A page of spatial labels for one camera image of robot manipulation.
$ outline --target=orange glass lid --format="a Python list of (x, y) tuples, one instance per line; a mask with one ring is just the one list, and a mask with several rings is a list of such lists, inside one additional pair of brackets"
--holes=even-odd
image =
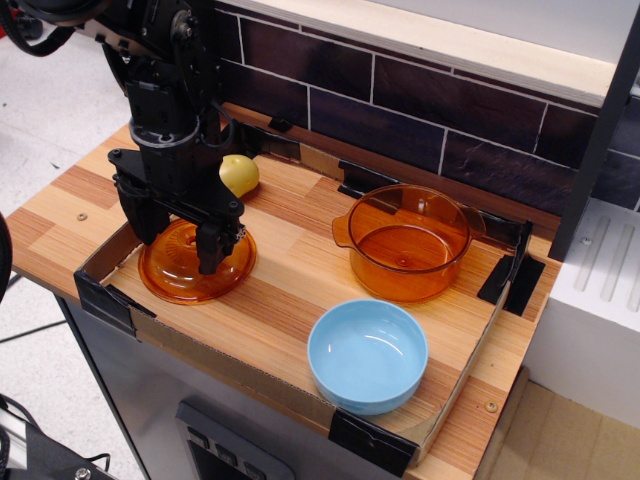
[(246, 232), (213, 275), (198, 272), (196, 226), (178, 219), (140, 252), (138, 271), (151, 292), (171, 303), (199, 304), (233, 290), (251, 273), (256, 244)]

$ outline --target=pot handle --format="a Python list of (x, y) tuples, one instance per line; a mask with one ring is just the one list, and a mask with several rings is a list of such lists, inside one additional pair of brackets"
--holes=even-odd
[(333, 219), (333, 239), (339, 247), (351, 247), (351, 236), (349, 235), (349, 215)]
[(467, 207), (461, 205), (460, 207), (465, 217), (467, 217), (467, 222), (469, 222), (469, 229), (471, 230), (472, 238), (481, 238), (487, 234), (487, 227), (484, 224), (484, 219), (482, 218), (482, 214), (473, 207)]

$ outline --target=floor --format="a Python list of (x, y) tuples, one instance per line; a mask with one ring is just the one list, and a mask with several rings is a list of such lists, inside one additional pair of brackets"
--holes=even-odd
[(640, 430), (529, 382), (490, 480), (636, 480)]
[[(100, 46), (74, 35), (46, 58), (0, 39), (0, 212), (10, 215), (129, 120)], [(21, 278), (0, 304), (0, 393), (109, 472), (143, 476), (51, 293)], [(24, 335), (25, 332), (41, 329)]]
[[(0, 85), (5, 216), (128, 121), (100, 48), (82, 36), (44, 59), (0, 39)], [(0, 305), (0, 392), (79, 454), (111, 453), (116, 478), (143, 478), (62, 320), (49, 292), (14, 283)], [(491, 479), (635, 479), (638, 451), (637, 430), (529, 383)]]

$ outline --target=bowl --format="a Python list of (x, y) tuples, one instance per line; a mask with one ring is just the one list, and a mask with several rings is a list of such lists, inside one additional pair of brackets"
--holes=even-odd
[(351, 249), (356, 278), (394, 302), (419, 302), (455, 279), (473, 239), (485, 234), (478, 210), (419, 185), (391, 185), (360, 198), (333, 221), (333, 237)]
[(328, 310), (307, 346), (320, 393), (356, 415), (398, 408), (415, 393), (429, 347), (404, 309), (377, 299), (352, 300)]

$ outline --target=white shelf edge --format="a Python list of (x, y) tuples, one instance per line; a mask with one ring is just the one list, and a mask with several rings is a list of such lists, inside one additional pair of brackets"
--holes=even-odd
[(601, 107), (616, 65), (366, 0), (225, 0), (257, 13)]

